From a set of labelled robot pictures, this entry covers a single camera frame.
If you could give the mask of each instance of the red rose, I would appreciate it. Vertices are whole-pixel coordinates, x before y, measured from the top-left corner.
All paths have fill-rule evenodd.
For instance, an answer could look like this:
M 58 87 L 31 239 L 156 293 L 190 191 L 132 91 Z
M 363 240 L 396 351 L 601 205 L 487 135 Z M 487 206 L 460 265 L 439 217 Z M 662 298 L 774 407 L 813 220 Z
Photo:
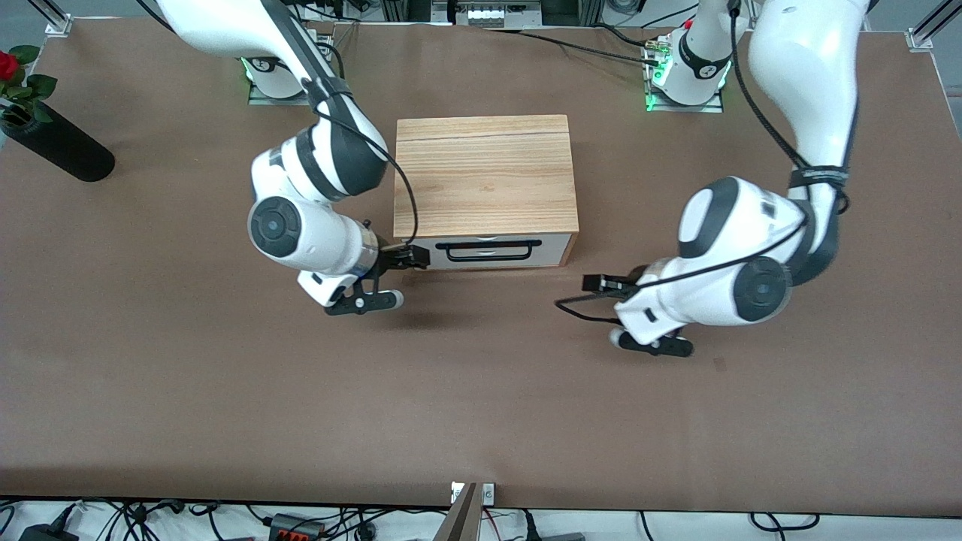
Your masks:
M 19 68 L 14 55 L 0 51 L 0 81 L 10 81 Z

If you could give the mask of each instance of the power adapter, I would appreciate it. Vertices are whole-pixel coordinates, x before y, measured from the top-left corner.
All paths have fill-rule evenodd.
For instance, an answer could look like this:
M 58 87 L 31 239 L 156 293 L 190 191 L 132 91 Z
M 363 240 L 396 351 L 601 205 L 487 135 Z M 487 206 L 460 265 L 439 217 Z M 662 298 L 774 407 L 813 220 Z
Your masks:
M 34 524 L 20 534 L 20 541 L 80 541 L 80 537 L 64 531 L 66 519 L 73 511 L 73 505 L 64 509 L 53 524 Z
M 269 541 L 311 541 L 324 534 L 324 523 L 278 513 L 270 520 Z

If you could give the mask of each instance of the white floor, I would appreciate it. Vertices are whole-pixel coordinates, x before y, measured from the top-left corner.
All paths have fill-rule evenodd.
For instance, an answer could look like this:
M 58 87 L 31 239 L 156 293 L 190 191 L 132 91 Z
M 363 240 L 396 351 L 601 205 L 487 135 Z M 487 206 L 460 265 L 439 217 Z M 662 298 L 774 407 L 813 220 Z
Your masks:
M 16 503 L 13 521 L 0 539 L 18 539 L 20 532 L 35 524 L 49 524 L 69 502 L 20 502 Z M 82 541 L 93 541 L 114 510 L 106 503 L 87 503 L 86 510 L 78 507 L 71 514 L 67 531 L 80 536 Z M 261 516 L 285 512 L 303 518 L 327 516 L 337 513 L 333 507 L 280 507 L 254 505 Z M 502 540 L 521 536 L 526 527 L 523 515 L 514 509 L 492 509 L 492 513 L 508 513 L 496 517 Z M 533 510 L 532 514 L 541 537 L 580 532 L 587 541 L 647 541 L 642 530 L 640 515 L 634 511 L 550 511 Z M 654 541 L 728 541 L 759 540 L 777 541 L 775 533 L 766 533 L 751 525 L 742 513 L 646 513 L 651 537 Z M 778 515 L 784 525 L 802 524 L 809 517 Z M 0 521 L 6 514 L 0 514 Z M 376 539 L 381 541 L 429 540 L 434 537 L 443 516 L 437 513 L 406 514 L 394 512 L 377 519 Z M 215 541 L 207 517 L 194 517 L 187 511 L 174 515 L 168 510 L 150 515 L 147 525 L 160 541 Z M 255 520 L 242 505 L 223 505 L 215 512 L 215 522 L 224 539 L 267 539 L 268 530 Z M 326 521 L 331 528 L 336 521 Z M 483 521 L 479 541 L 496 541 L 494 530 Z M 118 526 L 113 539 L 121 541 L 126 527 Z M 924 541 L 962 540 L 962 520 L 959 519 L 906 519 L 887 517 L 822 516 L 817 526 L 805 531 L 786 533 L 787 541 L 897 541 L 918 539 Z M 331 541 L 345 539 L 339 536 Z

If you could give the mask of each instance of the black vase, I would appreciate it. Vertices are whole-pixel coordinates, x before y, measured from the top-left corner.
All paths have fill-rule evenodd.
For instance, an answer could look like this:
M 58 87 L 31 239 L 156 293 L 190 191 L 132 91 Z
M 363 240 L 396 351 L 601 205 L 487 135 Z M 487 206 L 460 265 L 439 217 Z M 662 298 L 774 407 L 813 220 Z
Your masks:
M 53 121 L 40 122 L 34 117 L 22 126 L 0 122 L 0 129 L 7 137 L 84 182 L 96 182 L 111 174 L 114 154 L 110 150 L 45 103 L 39 102 L 37 107 Z M 10 116 L 10 113 L 4 114 L 4 118 Z

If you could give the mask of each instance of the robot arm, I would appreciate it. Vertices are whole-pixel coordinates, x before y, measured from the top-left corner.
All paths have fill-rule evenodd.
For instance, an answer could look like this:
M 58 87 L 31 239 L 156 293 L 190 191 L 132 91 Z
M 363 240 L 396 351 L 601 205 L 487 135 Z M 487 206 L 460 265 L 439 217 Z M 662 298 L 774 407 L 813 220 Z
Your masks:
M 300 82 L 317 124 L 258 156 L 250 239 L 268 258 L 300 270 L 297 281 L 328 314 L 397 308 L 397 291 L 377 292 L 388 269 L 428 265 L 426 250 L 390 246 L 331 205 L 376 188 L 384 176 L 384 139 L 354 102 L 299 21 L 280 0 L 160 0 L 188 44 L 226 57 L 279 58 Z M 362 279 L 375 291 L 366 293 Z M 347 288 L 354 296 L 345 296 Z
M 704 0 L 701 8 L 711 5 L 717 10 L 720 4 L 724 2 Z M 767 320 L 784 308 L 792 287 L 811 280 L 831 263 L 856 118 L 855 48 L 868 4 L 869 0 L 765 3 L 749 61 L 762 90 L 796 134 L 797 168 L 788 196 L 737 177 L 717 180 L 685 207 L 678 257 L 624 277 L 586 276 L 586 291 L 622 298 L 615 305 L 620 328 L 611 333 L 613 344 L 688 356 L 691 343 L 677 335 L 683 325 Z M 730 15 L 724 36 L 728 53 L 738 37 L 735 16 Z M 692 32 L 698 23 L 696 18 Z M 706 26 L 715 24 L 715 17 L 709 17 Z M 719 49 L 717 43 L 712 47 Z

